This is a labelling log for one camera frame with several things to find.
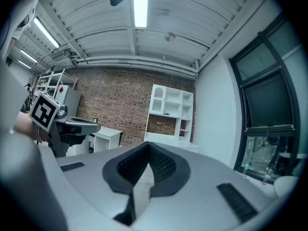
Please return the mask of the white shelf cabinet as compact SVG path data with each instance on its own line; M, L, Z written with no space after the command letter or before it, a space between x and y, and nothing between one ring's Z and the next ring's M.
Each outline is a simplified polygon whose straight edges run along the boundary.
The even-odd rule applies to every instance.
M199 152L199 146L190 142L193 124L193 93L154 84L146 127L150 124L150 116L175 120L175 130L172 135L164 134L161 129L158 132L146 131L145 141L163 143L194 153Z

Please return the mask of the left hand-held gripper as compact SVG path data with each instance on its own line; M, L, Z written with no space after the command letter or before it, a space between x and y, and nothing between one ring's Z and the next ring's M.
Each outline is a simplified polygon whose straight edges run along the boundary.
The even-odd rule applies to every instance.
M69 116L66 105L60 104L48 93L40 91L29 114L35 123L37 143L42 143L42 133L47 134L47 142L56 157L65 157L68 148L82 143L80 135L98 132L101 125L83 118Z

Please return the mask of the small white desk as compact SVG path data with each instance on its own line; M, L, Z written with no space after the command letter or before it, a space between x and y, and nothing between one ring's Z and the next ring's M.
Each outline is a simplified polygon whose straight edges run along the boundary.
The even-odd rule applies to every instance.
M91 134L89 139L93 142L93 152L103 152L118 148L123 131L113 128L101 127L101 129Z

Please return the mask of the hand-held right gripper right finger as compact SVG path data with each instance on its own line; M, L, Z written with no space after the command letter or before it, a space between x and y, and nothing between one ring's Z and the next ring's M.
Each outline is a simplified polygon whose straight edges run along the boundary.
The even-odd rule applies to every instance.
M187 183L176 194L153 197L134 222L138 231L228 231L240 221L217 186L232 184L261 213L274 201L261 189L224 163L202 154L164 146L180 155L190 165Z

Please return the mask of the black framed window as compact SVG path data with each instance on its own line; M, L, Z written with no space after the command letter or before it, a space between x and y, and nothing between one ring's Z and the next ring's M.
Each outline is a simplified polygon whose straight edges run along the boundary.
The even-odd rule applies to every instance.
M299 45L292 23L281 13L229 59L242 113L234 168L263 184L290 176L298 164L300 108L284 56Z

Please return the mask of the white metal rack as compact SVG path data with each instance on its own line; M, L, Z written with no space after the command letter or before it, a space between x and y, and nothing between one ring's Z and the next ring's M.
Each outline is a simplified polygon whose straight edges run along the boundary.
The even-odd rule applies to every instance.
M41 74L38 77L38 82L34 90L34 96L38 97L39 92L43 91L55 98L60 86L68 85L74 89L77 82L78 79L66 73L65 69L61 71L52 71L47 74Z

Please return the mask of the person's left forearm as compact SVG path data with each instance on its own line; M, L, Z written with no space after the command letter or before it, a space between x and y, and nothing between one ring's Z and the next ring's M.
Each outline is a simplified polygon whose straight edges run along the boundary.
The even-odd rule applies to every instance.
M49 141L48 133L40 128L36 123L34 123L25 113L18 113L13 129L20 134L28 136L33 141Z

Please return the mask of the round white table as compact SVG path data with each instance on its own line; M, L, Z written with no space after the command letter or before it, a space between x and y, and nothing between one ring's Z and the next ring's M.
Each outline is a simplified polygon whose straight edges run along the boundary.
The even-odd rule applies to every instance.
M275 180L273 187L278 197L289 194L295 188L299 177L283 176Z

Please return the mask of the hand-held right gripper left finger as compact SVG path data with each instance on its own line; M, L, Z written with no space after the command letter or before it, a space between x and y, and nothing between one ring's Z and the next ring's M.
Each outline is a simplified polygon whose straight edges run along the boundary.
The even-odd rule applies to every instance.
M123 178L132 187L150 179L150 151L142 143L93 153L59 157L57 162L73 187L96 209L112 220L130 226L145 207L150 184L128 194L112 190L110 180Z

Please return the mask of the short ceiling tube light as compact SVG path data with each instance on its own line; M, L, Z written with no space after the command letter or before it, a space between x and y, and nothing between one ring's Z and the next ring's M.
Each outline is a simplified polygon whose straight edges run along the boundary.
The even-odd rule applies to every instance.
M34 63L38 63L38 61L33 58L32 56L30 56L28 53L26 53L24 50L21 50L21 53L26 56L27 58L29 58L31 61L33 61Z

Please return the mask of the wide ceiling light panel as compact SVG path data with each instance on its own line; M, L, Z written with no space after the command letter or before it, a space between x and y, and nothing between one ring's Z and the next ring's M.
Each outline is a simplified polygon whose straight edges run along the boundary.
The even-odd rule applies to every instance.
M133 0L136 27L147 27L148 0Z

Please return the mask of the long ceiling tube light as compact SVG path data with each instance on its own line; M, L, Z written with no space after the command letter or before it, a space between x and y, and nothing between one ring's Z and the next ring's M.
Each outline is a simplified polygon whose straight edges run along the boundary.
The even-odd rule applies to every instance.
M46 29L43 23L39 20L38 17L34 18L34 23L38 27L38 29L43 33L43 35L51 42L51 44L56 48L60 48L60 44L58 41L50 34L50 32Z

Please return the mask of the white ceiling pipes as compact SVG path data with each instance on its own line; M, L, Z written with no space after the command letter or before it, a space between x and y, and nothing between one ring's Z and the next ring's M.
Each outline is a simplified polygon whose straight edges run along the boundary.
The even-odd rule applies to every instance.
M123 66L140 68L150 71L160 71L171 73L187 78L195 78L199 70L194 65L186 66L183 64L168 61L165 58L153 58L135 55L103 55L93 57L75 58L78 66Z

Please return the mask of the grey metal cabinet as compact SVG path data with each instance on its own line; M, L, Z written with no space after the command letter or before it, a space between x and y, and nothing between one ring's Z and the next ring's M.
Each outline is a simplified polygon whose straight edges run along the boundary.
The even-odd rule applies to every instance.
M68 85L59 85L55 93L55 100L67 106L69 116L77 115L80 98L81 93Z

